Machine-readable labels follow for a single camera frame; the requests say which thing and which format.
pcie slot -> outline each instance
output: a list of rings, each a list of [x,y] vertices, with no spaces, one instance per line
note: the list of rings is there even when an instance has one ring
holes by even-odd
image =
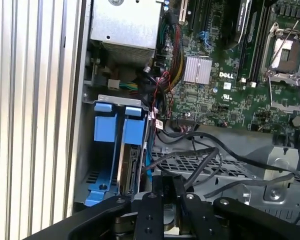
[[[201,23],[201,31],[207,31],[208,30],[208,23],[209,23],[209,17],[210,17],[210,10],[211,10],[211,4],[212,0],[206,0],[205,6],[203,8],[203,21]]]
[[[188,1],[189,0],[182,0],[181,1],[179,23],[185,23],[186,22]]]
[[[251,63],[251,70],[249,79],[252,82],[258,82],[259,74],[260,74],[260,67],[263,60],[265,44],[268,35],[268,25],[269,25],[269,17],[271,14],[271,6],[263,5],[262,12],[261,12],[261,21],[258,27],[257,33],[257,42],[254,48],[253,53],[253,61]]]
[[[202,0],[192,0],[189,3],[189,10],[191,11],[190,19],[189,19],[189,28],[191,30],[195,29],[195,25],[198,20],[197,17],[200,15],[200,4]]]

chip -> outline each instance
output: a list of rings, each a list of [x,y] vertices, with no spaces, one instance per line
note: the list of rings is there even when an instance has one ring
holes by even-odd
[[[231,115],[230,115],[230,120],[231,121],[236,121],[237,120],[237,114],[234,114],[234,113],[231,113]]]
[[[202,113],[206,113],[208,110],[208,106],[207,105],[201,105],[201,109],[200,109],[200,112]]]

screw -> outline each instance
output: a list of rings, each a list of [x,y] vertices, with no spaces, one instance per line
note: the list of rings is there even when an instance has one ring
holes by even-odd
[[[154,199],[154,198],[157,197],[157,195],[155,195],[154,193],[150,193],[150,195],[148,197],[151,198],[151,199]]]
[[[117,204],[123,204],[124,202],[125,202],[125,200],[122,199],[122,198],[119,198],[119,199],[116,201]]]
[[[281,196],[281,193],[279,190],[277,189],[272,189],[271,190],[271,198],[274,199],[274,200],[278,200]]]
[[[187,195],[186,195],[186,198],[187,198],[187,199],[194,199],[195,196],[194,196],[193,194],[187,194]]]
[[[229,201],[226,200],[226,199],[221,199],[221,200],[220,200],[220,203],[223,204],[223,205],[228,205],[228,204],[229,204]]]

yellow wire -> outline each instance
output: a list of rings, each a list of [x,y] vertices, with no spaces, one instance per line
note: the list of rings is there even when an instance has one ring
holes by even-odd
[[[179,67],[178,73],[176,74],[175,78],[172,80],[171,85],[170,85],[170,88],[168,88],[168,89],[166,90],[166,92],[168,92],[169,89],[172,89],[172,88],[175,86],[176,81],[180,78],[180,75],[181,75],[181,72],[182,72],[183,65],[184,65],[184,55],[182,54],[182,55],[181,55],[181,61],[180,61],[180,67]]]

metal bracket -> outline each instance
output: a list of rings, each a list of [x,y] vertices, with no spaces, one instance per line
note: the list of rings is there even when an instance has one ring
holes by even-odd
[[[272,82],[276,82],[276,83],[285,82],[286,84],[289,84],[291,86],[298,87],[299,92],[300,92],[300,64],[299,64],[298,71],[295,74],[276,72],[273,69],[269,69],[271,66],[266,67],[271,40],[273,38],[277,38],[277,39],[281,38],[284,34],[288,34],[288,36],[294,35],[295,36],[294,39],[300,40],[300,31],[293,30],[293,29],[292,30],[291,29],[281,29],[279,24],[277,22],[275,22],[272,25],[272,27],[269,31],[268,37],[267,37],[261,69],[262,69],[262,73],[263,73],[263,81],[269,82],[271,107],[277,108],[277,109],[283,111],[284,113],[292,114],[294,111],[300,112],[300,105],[284,106],[281,103],[275,102],[273,99],[273,93],[272,93]]]

